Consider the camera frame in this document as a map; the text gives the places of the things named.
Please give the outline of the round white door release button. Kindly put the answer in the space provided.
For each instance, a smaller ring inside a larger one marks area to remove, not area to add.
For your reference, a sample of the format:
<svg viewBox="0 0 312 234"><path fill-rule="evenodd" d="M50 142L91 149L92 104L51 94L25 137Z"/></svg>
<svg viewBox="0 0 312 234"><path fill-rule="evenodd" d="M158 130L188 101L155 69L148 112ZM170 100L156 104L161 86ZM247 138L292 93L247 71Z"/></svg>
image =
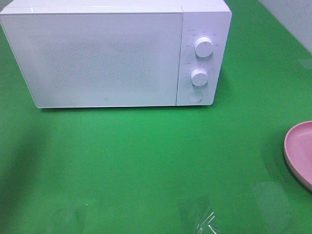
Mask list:
<svg viewBox="0 0 312 234"><path fill-rule="evenodd" d="M203 94L200 91L194 91L188 96L188 100L193 103L199 103L202 101Z"/></svg>

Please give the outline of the white microwave knob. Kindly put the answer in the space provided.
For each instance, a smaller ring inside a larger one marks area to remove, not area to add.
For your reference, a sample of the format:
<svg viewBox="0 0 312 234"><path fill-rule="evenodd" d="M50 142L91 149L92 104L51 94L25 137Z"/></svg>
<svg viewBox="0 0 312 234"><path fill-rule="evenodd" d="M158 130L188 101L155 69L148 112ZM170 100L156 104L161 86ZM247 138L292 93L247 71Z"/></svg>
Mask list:
<svg viewBox="0 0 312 234"><path fill-rule="evenodd" d="M204 69L195 69L191 72L191 83L194 86L203 86L208 82L208 74Z"/></svg>
<svg viewBox="0 0 312 234"><path fill-rule="evenodd" d="M211 55L214 50L213 41L209 37L200 37L195 43L195 54L200 58L206 58Z"/></svg>

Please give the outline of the white microwave door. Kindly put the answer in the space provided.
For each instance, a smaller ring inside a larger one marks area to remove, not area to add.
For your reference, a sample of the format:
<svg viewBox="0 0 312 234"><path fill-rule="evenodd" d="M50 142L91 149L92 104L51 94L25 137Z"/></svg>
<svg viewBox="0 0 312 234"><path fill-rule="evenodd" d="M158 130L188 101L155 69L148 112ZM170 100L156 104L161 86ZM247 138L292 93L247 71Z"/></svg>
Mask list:
<svg viewBox="0 0 312 234"><path fill-rule="evenodd" d="M2 15L39 108L176 104L181 13Z"/></svg>

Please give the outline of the pink plate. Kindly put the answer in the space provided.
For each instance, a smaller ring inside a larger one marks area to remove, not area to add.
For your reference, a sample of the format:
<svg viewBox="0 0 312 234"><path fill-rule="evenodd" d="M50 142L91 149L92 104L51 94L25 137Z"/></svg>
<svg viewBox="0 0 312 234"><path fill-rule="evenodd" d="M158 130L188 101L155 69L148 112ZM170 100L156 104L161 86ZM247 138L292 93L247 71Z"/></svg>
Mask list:
<svg viewBox="0 0 312 234"><path fill-rule="evenodd" d="M284 158L293 175L312 189L312 122L301 122L288 130L284 139Z"/></svg>

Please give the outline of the white microwave oven body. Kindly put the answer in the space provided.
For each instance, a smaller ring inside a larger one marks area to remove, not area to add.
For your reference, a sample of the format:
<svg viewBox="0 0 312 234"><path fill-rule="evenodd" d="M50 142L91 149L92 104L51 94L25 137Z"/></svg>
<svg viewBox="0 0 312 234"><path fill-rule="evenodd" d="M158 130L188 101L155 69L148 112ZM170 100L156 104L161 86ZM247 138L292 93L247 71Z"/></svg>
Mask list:
<svg viewBox="0 0 312 234"><path fill-rule="evenodd" d="M227 43L232 13L222 0L14 0L2 15L30 14L156 14L181 13L179 69L174 106L211 105L214 102L219 73ZM209 37L214 50L210 56L195 54L195 41ZM208 82L191 83L191 72L204 69ZM200 91L202 101L193 103L189 94Z"/></svg>

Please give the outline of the clear tape patch on table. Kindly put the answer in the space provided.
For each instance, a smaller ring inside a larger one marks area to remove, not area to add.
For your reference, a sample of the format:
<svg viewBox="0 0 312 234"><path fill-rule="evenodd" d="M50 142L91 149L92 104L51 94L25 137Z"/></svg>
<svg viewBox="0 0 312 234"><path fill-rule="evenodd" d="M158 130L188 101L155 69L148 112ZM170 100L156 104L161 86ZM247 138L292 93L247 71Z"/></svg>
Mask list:
<svg viewBox="0 0 312 234"><path fill-rule="evenodd" d="M184 234L219 234L216 215L209 197L184 197L178 201L178 209Z"/></svg>

